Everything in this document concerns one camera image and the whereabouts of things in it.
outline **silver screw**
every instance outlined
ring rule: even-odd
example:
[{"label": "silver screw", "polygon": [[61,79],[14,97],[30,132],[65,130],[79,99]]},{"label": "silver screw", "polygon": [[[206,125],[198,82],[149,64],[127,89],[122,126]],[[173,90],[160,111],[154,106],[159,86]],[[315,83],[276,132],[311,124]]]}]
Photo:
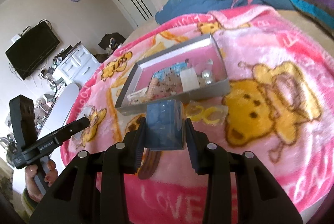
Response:
[{"label": "silver screw", "polygon": [[118,148],[118,149],[123,149],[123,148],[125,148],[125,143],[123,143],[123,142],[119,142],[119,143],[117,143],[117,144],[116,144],[116,148]]},{"label": "silver screw", "polygon": [[81,151],[78,153],[79,158],[85,158],[88,155],[87,151]]},{"label": "silver screw", "polygon": [[217,145],[215,143],[208,143],[208,145],[206,145],[208,149],[216,149]]},{"label": "silver screw", "polygon": [[249,159],[252,159],[254,157],[254,153],[252,152],[245,152],[245,156]]}]

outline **gray box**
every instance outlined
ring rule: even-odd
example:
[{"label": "gray box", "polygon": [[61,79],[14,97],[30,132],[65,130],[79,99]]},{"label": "gray box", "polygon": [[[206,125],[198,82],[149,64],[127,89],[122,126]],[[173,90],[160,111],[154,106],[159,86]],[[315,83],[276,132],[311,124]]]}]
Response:
[{"label": "gray box", "polygon": [[[222,80],[215,82],[213,84],[207,85],[205,87],[201,87],[195,90],[179,93],[179,94],[169,96],[163,99],[152,100],[149,102],[136,104],[136,105],[131,105],[129,103],[127,96],[135,91],[138,80],[140,79],[140,76],[145,68],[150,67],[156,63],[159,63],[165,59],[169,59],[173,56],[177,56],[181,53],[186,53],[196,48],[201,48],[204,46],[208,46],[210,44],[214,45],[222,61],[222,65],[223,65],[223,68],[221,69],[223,71]],[[223,58],[221,57],[217,43],[215,42],[212,35],[205,34],[205,35],[190,39],[188,41],[179,43],[177,45],[173,45],[170,48],[167,48],[166,50],[163,50],[143,60],[138,61],[134,65],[133,69],[131,70],[121,90],[121,93],[116,101],[115,108],[122,114],[126,114],[126,115],[145,113],[146,106],[150,103],[157,103],[163,100],[170,100],[170,99],[176,99],[176,100],[181,101],[182,103],[189,103],[190,100],[197,101],[197,100],[203,100],[203,99],[208,99],[212,97],[219,97],[219,96],[226,95],[230,92],[230,89],[231,87],[228,81],[228,76],[227,76],[227,72],[225,69],[224,61],[223,61]]]}]

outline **television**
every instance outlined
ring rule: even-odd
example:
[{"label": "television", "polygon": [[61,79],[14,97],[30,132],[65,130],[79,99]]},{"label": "television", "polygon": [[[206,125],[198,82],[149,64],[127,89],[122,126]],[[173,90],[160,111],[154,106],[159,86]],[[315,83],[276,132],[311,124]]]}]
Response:
[{"label": "television", "polygon": [[7,51],[6,56],[17,74],[24,80],[53,52],[59,44],[45,21],[31,28]]}]

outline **door handle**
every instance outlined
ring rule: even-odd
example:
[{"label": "door handle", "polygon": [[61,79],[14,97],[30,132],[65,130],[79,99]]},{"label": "door handle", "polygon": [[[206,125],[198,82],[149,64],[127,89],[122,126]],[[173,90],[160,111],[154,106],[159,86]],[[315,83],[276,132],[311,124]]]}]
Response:
[{"label": "door handle", "polygon": [[91,67],[87,67],[86,71],[82,75],[85,75],[90,68]]}]

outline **bear eye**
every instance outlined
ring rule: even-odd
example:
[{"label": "bear eye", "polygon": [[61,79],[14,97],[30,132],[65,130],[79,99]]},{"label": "bear eye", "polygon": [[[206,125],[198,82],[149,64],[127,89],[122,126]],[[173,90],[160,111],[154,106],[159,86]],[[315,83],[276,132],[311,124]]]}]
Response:
[{"label": "bear eye", "polygon": [[255,112],[251,112],[251,113],[249,114],[249,116],[250,116],[251,118],[257,118],[257,117],[258,117],[258,114],[255,113]]},{"label": "bear eye", "polygon": [[253,103],[254,103],[255,106],[259,106],[261,104],[261,101],[255,100],[255,101],[253,101]]}]

